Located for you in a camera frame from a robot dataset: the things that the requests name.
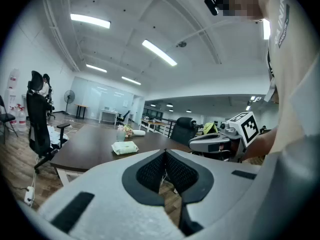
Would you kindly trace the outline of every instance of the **standing fan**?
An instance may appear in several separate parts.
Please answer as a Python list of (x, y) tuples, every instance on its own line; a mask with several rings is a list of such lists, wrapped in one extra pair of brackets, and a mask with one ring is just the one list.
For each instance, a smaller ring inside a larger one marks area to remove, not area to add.
[(64, 94), (64, 101), (66, 102), (66, 107), (65, 107), (65, 112), (64, 112), (65, 115), (69, 115), (67, 113), (67, 107), (68, 107), (68, 104), (74, 102), (75, 97), (76, 97), (76, 95), (73, 90), (67, 90), (65, 92), (65, 94)]

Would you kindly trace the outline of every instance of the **power strip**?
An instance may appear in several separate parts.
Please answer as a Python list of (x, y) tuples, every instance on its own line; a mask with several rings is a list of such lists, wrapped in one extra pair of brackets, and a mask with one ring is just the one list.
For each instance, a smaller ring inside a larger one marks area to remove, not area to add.
[(24, 196), (24, 202), (27, 205), (31, 205), (32, 200), (34, 199), (35, 196), (35, 189), (32, 186), (28, 186), (27, 191), (25, 192), (25, 196)]

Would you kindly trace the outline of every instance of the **wooden floor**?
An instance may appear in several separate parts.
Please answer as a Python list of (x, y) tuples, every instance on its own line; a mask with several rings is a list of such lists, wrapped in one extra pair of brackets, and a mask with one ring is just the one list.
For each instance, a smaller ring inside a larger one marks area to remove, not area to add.
[[(101, 122), (93, 119), (76, 119), (72, 115), (55, 113), (55, 119), (52, 117), (48, 123), (55, 127), (57, 132), (60, 129), (57, 125), (70, 123), (72, 129), (65, 129), (65, 133), (71, 139), (83, 125), (92, 125), (102, 128), (114, 128), (113, 123)], [(133, 129), (138, 129), (138, 125), (130, 122)], [(28, 131), (18, 132), (17, 137), (14, 132), (7, 134), (5, 145), (3, 135), (0, 135), (0, 168), (2, 175), (8, 183), (17, 200), (23, 201), (25, 198), (26, 188), (31, 186), (34, 176), (34, 166), (36, 164), (37, 154), (31, 150), (28, 141)], [(55, 170), (47, 162), (40, 168), (40, 174), (35, 177), (35, 199), (32, 208), (37, 210), (39, 206), (46, 201), (54, 192), (62, 188), (63, 185), (58, 178)], [(164, 198), (165, 211), (174, 224), (178, 225), (181, 212), (181, 197), (174, 193), (174, 186), (164, 181), (160, 186), (159, 194)]]

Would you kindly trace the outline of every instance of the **black and white marker cube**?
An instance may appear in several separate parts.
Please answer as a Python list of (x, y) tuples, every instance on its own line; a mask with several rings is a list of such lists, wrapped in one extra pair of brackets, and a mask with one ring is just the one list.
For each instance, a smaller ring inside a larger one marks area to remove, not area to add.
[(235, 128), (242, 136), (245, 147), (249, 146), (259, 135), (257, 121), (253, 112), (242, 112), (227, 121), (230, 128)]

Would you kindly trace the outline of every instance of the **fan stand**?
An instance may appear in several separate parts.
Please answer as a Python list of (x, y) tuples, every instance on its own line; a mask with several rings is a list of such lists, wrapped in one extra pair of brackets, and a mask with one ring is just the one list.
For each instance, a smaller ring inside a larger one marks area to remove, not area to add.
[(64, 115), (69, 115), (69, 113), (67, 113), (67, 107), (68, 107), (69, 99), (70, 99), (70, 95), (68, 95), (68, 100), (67, 100), (66, 106), (65, 106), (65, 112), (63, 112)]

